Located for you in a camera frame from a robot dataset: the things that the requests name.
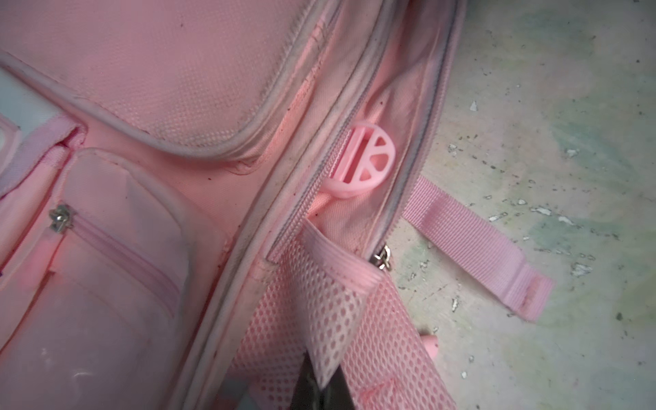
zippered pocket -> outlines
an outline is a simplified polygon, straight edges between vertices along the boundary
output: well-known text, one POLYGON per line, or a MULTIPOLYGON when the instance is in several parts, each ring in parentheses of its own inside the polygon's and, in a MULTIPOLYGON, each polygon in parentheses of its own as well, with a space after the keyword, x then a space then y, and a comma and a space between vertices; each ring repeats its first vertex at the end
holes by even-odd
POLYGON ((157 408, 225 248, 154 176, 76 152, 0 277, 0 408, 157 408))
POLYGON ((394 164, 376 188, 348 199, 319 193, 303 215, 337 245, 364 258, 382 249, 430 147, 464 5, 417 1, 396 18, 397 30, 355 116, 389 135, 396 149, 394 164))
POLYGON ((72 233, 101 255, 118 265, 157 298, 169 317, 173 317, 180 288, 161 268, 131 249, 126 243, 107 234, 102 228, 82 214, 76 213, 66 204, 49 212, 51 228, 58 233, 72 233))

pink plastic buckle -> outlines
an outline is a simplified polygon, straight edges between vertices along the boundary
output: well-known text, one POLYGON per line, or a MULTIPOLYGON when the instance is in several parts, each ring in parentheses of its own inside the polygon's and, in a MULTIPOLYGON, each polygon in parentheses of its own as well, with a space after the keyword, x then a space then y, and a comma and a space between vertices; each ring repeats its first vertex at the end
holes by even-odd
POLYGON ((394 143, 382 128, 359 121, 337 169, 323 181, 321 191, 342 199, 364 194, 387 177, 395 155, 394 143))

dark object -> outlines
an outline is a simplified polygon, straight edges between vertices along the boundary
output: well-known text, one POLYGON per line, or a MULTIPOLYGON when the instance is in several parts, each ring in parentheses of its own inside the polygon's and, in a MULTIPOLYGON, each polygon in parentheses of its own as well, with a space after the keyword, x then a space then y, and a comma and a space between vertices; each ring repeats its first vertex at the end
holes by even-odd
POLYGON ((290 410, 355 410, 342 367, 337 367, 326 388, 319 390, 310 356, 305 353, 305 360, 300 367, 300 375, 289 408, 290 410))

pink webbing strap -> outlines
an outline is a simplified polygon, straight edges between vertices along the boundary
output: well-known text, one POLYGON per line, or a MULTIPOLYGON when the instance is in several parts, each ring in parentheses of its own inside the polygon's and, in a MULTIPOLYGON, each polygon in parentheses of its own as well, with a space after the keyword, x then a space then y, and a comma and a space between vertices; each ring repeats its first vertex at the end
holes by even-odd
MULTIPOLYGON (((57 143, 81 131, 82 126, 66 114, 59 114, 25 137, 11 162, 0 174, 0 197, 5 196, 25 179, 41 158, 57 143)), ((55 151, 58 155, 64 152, 55 151)))
POLYGON ((521 318, 540 316, 554 282, 490 223, 423 176, 403 217, 521 318))

zipper teeth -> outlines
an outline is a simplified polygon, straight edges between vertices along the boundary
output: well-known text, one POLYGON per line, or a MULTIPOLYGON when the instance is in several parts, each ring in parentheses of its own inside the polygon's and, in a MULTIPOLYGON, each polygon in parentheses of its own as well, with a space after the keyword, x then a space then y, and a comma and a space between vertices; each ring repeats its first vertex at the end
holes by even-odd
MULTIPOLYGON (((442 68, 440 69, 440 74, 438 74, 438 86, 437 86, 438 88, 436 90, 436 98, 438 99, 437 108, 431 109, 429 124, 426 127, 426 132, 424 133, 424 138, 426 138, 426 136, 428 135, 431 141, 434 138, 438 128, 438 123, 441 117, 441 111, 444 106, 446 84, 449 80, 448 77, 450 74, 450 70, 447 70, 447 73, 444 76, 442 70, 449 69, 449 67, 447 66, 450 66, 450 63, 453 61, 455 57, 455 52, 457 49, 460 33, 462 30, 462 24, 464 21, 464 9, 465 9, 464 1, 458 0, 456 3, 456 10, 453 13, 453 25, 451 26, 451 33, 449 34, 449 39, 447 40, 442 68)), ((387 228, 384 230, 382 237, 377 241, 375 249, 381 249, 386 245, 387 239, 389 239, 390 235, 399 224, 399 221, 401 220, 401 216, 403 215, 405 204, 408 202, 408 200, 410 199, 410 195, 412 194, 414 188, 414 182, 417 181, 417 178, 419 177, 419 174, 421 172, 424 163, 426 162, 427 157, 428 157, 428 150, 419 149, 419 156, 415 161, 415 163, 413 164, 413 166, 411 167, 411 170, 409 171, 408 174, 408 178, 406 180, 406 182, 410 182, 410 181, 413 182, 411 189, 407 189, 407 188, 404 189, 403 194, 399 198, 398 206, 396 207, 396 210, 392 215, 392 219, 390 220, 387 228)))
POLYGON ((173 316, 180 290, 167 274, 79 213, 73 215, 73 224, 69 229, 151 291, 173 316))
POLYGON ((378 69, 380 68, 381 60, 382 59, 379 59, 379 61, 377 62, 376 68, 371 74, 371 77, 369 78, 367 85, 365 86, 365 89, 360 94, 360 97, 358 98, 356 105, 353 107, 351 112, 348 114, 348 117, 342 123, 339 131, 339 137, 337 137, 335 141, 332 143, 331 147, 329 148, 328 155, 324 156, 324 158, 321 160, 321 164, 319 165, 320 171, 318 173, 315 173, 315 175, 311 179, 310 185, 303 192, 303 196, 302 196, 303 200, 300 203, 298 203, 298 205, 296 206, 293 216, 290 218, 289 223, 284 228, 283 233, 275 240, 274 243, 276 245, 275 245, 274 252, 272 252, 270 258, 271 260, 273 261, 279 260, 281 252, 283 250, 283 249, 279 249, 279 248, 283 248, 279 246, 279 244, 287 243, 288 241, 286 240, 286 238, 294 236, 300 230, 300 224, 303 218, 305 217, 305 214, 308 213, 308 209, 310 209, 310 207, 312 206, 312 203, 314 202, 314 199, 317 196, 319 189, 321 188, 321 183, 326 177, 328 177, 328 175, 333 171, 333 168, 337 164, 341 152, 343 151, 346 142, 346 137, 350 134, 349 132, 350 130, 348 129, 348 126, 351 124, 351 122, 353 121, 353 117, 355 117, 355 115, 361 108, 362 103, 366 99, 367 94, 369 93, 369 89, 373 84, 373 80, 376 77, 376 74, 378 73, 378 69))

